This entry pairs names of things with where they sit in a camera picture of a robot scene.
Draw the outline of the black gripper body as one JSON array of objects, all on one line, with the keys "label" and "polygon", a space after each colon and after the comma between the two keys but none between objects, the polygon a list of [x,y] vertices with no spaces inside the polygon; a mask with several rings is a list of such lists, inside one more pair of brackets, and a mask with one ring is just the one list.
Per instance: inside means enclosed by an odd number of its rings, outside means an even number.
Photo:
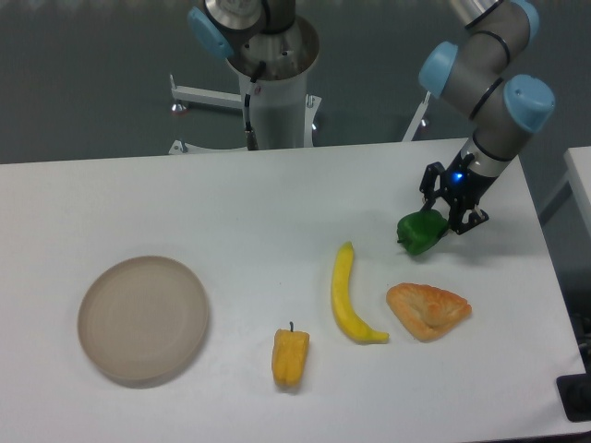
[{"label": "black gripper body", "polygon": [[489,177],[477,173],[472,165],[476,163],[476,156],[472,153],[460,152],[453,158],[449,166],[444,167],[440,162],[433,162],[426,166],[419,191],[428,189],[440,190],[441,197],[448,205],[460,202],[468,208],[480,203],[480,199],[496,181],[496,177]]}]

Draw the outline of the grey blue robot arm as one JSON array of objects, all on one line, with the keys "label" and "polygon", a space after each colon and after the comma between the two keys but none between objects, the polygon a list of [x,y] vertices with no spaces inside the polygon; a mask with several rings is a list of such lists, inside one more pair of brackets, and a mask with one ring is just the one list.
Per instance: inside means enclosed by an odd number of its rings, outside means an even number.
[{"label": "grey blue robot arm", "polygon": [[[419,186],[422,208],[397,225],[403,245],[434,243],[488,219],[480,199],[555,107],[540,79],[502,71],[536,37],[539,16],[526,1],[455,1],[469,37],[439,44],[418,80],[434,98],[474,122],[449,165],[434,162]],[[298,148],[305,141],[305,88],[320,40],[292,1],[200,1],[187,15],[196,40],[237,73],[247,147]]]}]

